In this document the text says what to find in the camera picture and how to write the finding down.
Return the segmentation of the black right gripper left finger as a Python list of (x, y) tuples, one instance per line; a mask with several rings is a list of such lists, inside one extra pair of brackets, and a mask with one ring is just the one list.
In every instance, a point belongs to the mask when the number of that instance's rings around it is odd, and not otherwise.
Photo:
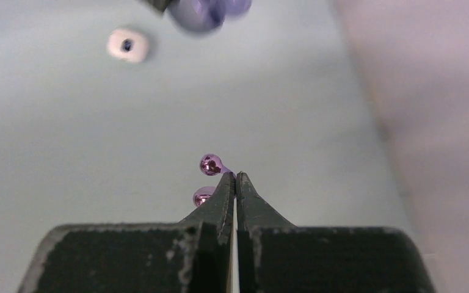
[(235, 177), (176, 223), (60, 225), (39, 243), (19, 292), (230, 292)]

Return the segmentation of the purple earbud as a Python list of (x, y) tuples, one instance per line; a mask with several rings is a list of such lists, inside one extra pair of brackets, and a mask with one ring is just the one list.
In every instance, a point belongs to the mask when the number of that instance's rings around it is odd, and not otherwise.
[[(200, 159), (199, 169), (206, 176), (216, 176), (232, 172), (223, 164), (219, 156), (212, 153), (205, 154)], [(199, 207), (205, 201), (207, 201), (213, 195), (215, 190), (216, 187), (214, 186), (205, 186), (199, 188), (192, 197), (192, 201), (195, 207)]]

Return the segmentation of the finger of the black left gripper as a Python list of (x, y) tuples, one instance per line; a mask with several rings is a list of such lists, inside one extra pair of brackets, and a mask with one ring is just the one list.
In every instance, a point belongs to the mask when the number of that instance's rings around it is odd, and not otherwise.
[(147, 5), (158, 14), (162, 15), (175, 0), (141, 0), (141, 3)]

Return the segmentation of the purple oval charging case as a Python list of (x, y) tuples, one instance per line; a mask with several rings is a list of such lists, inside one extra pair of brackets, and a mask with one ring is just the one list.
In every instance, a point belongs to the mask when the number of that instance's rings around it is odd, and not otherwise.
[(251, 6), (251, 0), (180, 0), (172, 1), (167, 11), (185, 31), (205, 34), (219, 29), (227, 18), (243, 16)]

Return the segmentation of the white earbud charging case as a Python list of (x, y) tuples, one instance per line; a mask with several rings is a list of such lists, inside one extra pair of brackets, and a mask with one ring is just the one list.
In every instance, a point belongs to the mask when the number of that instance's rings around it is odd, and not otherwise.
[(143, 62), (150, 50), (150, 41), (138, 31), (118, 28), (111, 32), (107, 44), (110, 56), (129, 63)]

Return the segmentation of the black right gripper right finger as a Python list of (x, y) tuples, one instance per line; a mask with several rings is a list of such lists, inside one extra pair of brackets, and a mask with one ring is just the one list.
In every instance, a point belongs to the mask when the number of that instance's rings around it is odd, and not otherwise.
[(435, 292), (415, 243), (390, 226), (293, 225), (236, 177), (241, 292)]

